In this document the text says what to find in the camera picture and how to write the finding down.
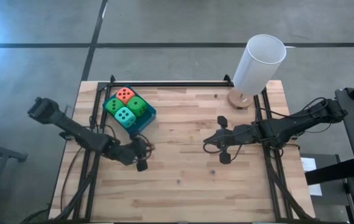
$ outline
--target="concrete floor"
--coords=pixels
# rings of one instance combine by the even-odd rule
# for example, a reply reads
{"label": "concrete floor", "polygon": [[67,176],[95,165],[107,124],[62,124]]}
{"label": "concrete floor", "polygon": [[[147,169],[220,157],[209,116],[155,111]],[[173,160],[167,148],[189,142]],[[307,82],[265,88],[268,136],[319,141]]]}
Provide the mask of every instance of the concrete floor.
{"label": "concrete floor", "polygon": [[[0,0],[0,44],[90,43],[101,2]],[[109,0],[98,42],[246,42],[262,33],[290,43],[354,42],[354,0]],[[220,80],[234,74],[243,50],[96,49],[88,80]],[[74,106],[87,53],[0,48],[0,145],[29,154],[22,164],[10,160],[3,174],[0,223],[19,223],[50,203],[65,142],[27,110],[36,96]],[[332,98],[354,86],[354,47],[288,49],[273,79],[282,80],[291,112]],[[299,144],[305,153],[352,158],[342,124],[305,134]]]}

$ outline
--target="blue tray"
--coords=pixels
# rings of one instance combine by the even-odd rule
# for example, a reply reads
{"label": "blue tray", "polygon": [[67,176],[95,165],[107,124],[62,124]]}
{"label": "blue tray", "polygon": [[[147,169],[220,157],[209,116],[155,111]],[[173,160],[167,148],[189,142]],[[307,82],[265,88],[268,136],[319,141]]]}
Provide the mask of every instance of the blue tray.
{"label": "blue tray", "polygon": [[[135,120],[134,124],[131,125],[130,127],[125,128],[123,125],[120,124],[120,122],[117,119],[115,119],[128,132],[128,134],[130,136],[133,136],[133,135],[136,135],[136,134],[140,134],[153,120],[155,120],[155,118],[156,118],[156,110],[144,98],[139,96],[139,94],[137,92],[135,92],[129,85],[125,85],[123,87],[127,87],[130,90],[132,90],[135,93],[135,96],[140,97],[146,103],[146,111],[144,112],[144,114],[142,114],[142,116],[137,117],[137,119]],[[110,100],[112,100],[114,98],[116,98],[116,94],[111,96],[109,99],[107,99],[102,104],[103,109],[106,110],[105,105]]]}

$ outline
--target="wooden table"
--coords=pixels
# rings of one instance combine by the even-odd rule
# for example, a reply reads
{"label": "wooden table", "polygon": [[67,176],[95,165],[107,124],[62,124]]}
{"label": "wooden table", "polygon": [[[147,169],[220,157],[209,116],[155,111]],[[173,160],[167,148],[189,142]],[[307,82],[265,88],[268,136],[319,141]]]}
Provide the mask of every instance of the wooden table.
{"label": "wooden table", "polygon": [[[81,84],[73,115],[81,125],[89,125],[97,84]],[[281,81],[270,81],[267,88],[272,110],[288,114]],[[111,94],[118,89],[112,88]],[[217,116],[225,116],[230,129],[254,121],[254,105],[247,110],[235,110],[227,103],[229,89],[135,87],[134,90],[157,110],[155,121],[143,131],[143,135],[155,144],[156,150],[148,160],[148,170],[144,172],[137,172],[135,166],[125,167],[119,162],[101,158],[91,221],[274,221],[261,145],[243,146],[239,156],[229,165],[221,164],[218,154],[207,154],[202,149],[203,139],[220,128]],[[108,117],[106,124],[114,127],[123,144],[130,142],[127,132],[112,117]],[[105,133],[111,134],[111,131],[107,129]],[[66,145],[50,218],[60,213],[62,185],[79,148],[73,141]],[[231,147],[229,152],[234,155],[236,150],[237,147]],[[83,153],[80,153],[65,188],[63,206],[77,190],[82,160]],[[285,147],[282,161],[288,189],[302,208],[314,217],[298,149],[295,146]],[[84,200],[82,212],[85,211]]]}

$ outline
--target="red die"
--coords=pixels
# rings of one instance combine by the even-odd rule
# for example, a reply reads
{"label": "red die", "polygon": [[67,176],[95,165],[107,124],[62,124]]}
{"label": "red die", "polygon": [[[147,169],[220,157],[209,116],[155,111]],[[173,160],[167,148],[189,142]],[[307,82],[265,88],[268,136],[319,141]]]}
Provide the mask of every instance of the red die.
{"label": "red die", "polygon": [[132,90],[130,90],[129,88],[127,88],[127,87],[121,88],[116,93],[117,99],[122,101],[124,103],[124,105],[127,105],[128,101],[134,96],[135,96],[135,93]]}

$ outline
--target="wooden lamp base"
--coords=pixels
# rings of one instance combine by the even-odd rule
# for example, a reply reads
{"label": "wooden lamp base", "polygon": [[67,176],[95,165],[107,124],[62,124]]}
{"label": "wooden lamp base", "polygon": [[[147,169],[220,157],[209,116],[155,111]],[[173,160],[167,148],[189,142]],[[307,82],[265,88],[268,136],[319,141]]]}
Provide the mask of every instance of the wooden lamp base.
{"label": "wooden lamp base", "polygon": [[246,109],[253,102],[253,96],[244,95],[236,88],[232,88],[228,93],[229,104],[237,110]]}

